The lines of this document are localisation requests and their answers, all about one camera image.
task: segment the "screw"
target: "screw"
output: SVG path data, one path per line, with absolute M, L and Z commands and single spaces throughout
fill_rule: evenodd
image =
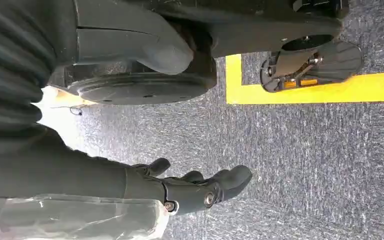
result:
M 267 68 L 267 75 L 271 77 L 273 75 L 273 69 L 271 67 Z
M 211 207 L 214 204 L 214 200 L 214 194 L 212 192 L 209 192 L 204 198 L 204 203 L 207 207 Z
M 310 60 L 308 61 L 308 63 L 310 63 L 310 64 L 319 64 L 319 63 L 321 63 L 322 61 L 323 61 L 323 58 L 320 57 L 320 58 L 310 59 Z
M 167 201 L 164 203 L 164 207 L 167 211 L 173 212 L 176 209 L 176 204 L 171 201 Z

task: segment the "clear plastic bag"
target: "clear plastic bag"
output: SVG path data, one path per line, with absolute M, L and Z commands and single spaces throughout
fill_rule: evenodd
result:
M 157 200 L 40 195 L 0 199 L 0 240 L 154 240 L 169 213 Z

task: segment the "wire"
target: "wire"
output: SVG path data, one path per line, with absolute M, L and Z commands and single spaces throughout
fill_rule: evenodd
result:
M 71 114 L 75 116 L 83 116 L 82 107 L 85 107 L 85 106 L 86 106 L 85 104 L 81 104 L 77 106 L 57 106 L 57 107 L 51 107 L 51 108 L 52 109 L 69 109 Z

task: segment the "robotic hand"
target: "robotic hand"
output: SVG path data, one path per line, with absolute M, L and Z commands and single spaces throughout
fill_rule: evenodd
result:
M 169 167 L 165 158 L 150 165 L 134 165 L 146 179 L 153 179 Z M 227 201 L 239 195 L 252 178 L 246 166 L 236 166 L 232 170 L 221 170 L 209 179 L 204 179 L 199 171 L 190 171 L 184 176 L 157 179 L 165 190 L 164 206 L 171 213 L 185 214 L 211 208 L 214 204 Z

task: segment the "yellow tape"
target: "yellow tape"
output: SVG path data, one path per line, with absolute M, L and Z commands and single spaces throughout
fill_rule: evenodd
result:
M 226 57 L 228 104 L 314 104 L 384 102 L 384 73 L 354 76 L 343 83 L 266 92 L 261 85 L 242 85 L 242 57 Z

